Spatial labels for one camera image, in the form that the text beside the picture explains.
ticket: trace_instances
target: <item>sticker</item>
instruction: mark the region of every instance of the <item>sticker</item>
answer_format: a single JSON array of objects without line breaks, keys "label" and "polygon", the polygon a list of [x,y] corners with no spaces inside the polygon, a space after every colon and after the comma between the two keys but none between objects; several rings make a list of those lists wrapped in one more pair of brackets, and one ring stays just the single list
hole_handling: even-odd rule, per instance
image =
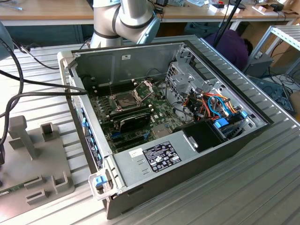
[{"label": "sticker", "polygon": [[122,55],[122,60],[129,60],[131,55]]},{"label": "sticker", "polygon": [[156,145],[142,151],[154,172],[159,172],[175,163],[181,162],[180,157],[170,142]]},{"label": "sticker", "polygon": [[8,193],[9,193],[9,191],[2,192],[2,193],[0,193],[0,196],[6,195],[6,194],[8,194]]},{"label": "sticker", "polygon": [[134,158],[134,157],[142,155],[143,150],[142,150],[142,148],[139,148],[139,149],[130,151],[129,154],[130,154],[131,158]]}]

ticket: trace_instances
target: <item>blue cable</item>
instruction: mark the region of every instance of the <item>blue cable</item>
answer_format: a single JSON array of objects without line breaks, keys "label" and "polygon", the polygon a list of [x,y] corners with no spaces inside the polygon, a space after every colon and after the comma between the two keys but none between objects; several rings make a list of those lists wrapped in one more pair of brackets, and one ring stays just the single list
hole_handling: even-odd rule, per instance
[{"label": "blue cable", "polygon": [[210,100],[211,100],[211,98],[216,98],[216,99],[218,99],[218,100],[221,102],[221,104],[222,104],[222,106],[224,107],[224,109],[226,110],[226,112],[227,112],[229,115],[232,114],[231,111],[225,106],[224,101],[223,101],[219,96],[212,96],[212,97],[210,97],[210,98],[208,99],[208,107],[210,108],[210,110],[211,110],[213,113],[217,114],[220,118],[222,118],[221,114],[219,114],[219,113],[217,113],[216,111],[212,110],[212,108],[211,108],[211,106],[210,106]]},{"label": "blue cable", "polygon": [[221,116],[221,114],[219,114],[218,112],[216,112],[216,111],[214,111],[212,108],[211,108],[211,106],[210,106],[210,99],[211,99],[212,97],[210,97],[209,99],[208,99],[208,107],[209,107],[209,109],[214,113],[214,114],[216,114],[216,115],[218,115],[220,118],[222,118],[222,116]]}]

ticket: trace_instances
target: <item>purple shirt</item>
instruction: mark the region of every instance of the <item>purple shirt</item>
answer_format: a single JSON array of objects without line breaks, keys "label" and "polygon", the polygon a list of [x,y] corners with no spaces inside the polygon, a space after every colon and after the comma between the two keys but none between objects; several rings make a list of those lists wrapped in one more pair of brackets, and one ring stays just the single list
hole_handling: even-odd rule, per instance
[{"label": "purple shirt", "polygon": [[[205,40],[213,46],[215,34],[208,36]],[[221,37],[217,51],[228,59],[236,68],[243,70],[248,60],[248,50],[244,39],[234,30],[226,30]]]}]

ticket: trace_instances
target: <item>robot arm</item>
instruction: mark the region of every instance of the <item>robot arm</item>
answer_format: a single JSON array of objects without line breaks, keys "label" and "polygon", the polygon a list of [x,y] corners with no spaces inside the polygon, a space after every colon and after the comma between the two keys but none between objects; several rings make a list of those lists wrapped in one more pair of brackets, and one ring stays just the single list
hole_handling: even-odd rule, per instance
[{"label": "robot arm", "polygon": [[91,48],[118,46],[122,37],[137,44],[150,43],[160,20],[147,0],[94,0]]}]

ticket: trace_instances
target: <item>motherboard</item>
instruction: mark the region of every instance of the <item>motherboard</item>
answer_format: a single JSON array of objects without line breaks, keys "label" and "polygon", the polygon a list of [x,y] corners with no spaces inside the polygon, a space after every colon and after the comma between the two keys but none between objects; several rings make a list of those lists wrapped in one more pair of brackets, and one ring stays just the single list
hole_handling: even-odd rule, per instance
[{"label": "motherboard", "polygon": [[132,80],[134,89],[109,95],[90,94],[98,122],[114,153],[169,135],[185,123],[163,95],[162,81]]}]

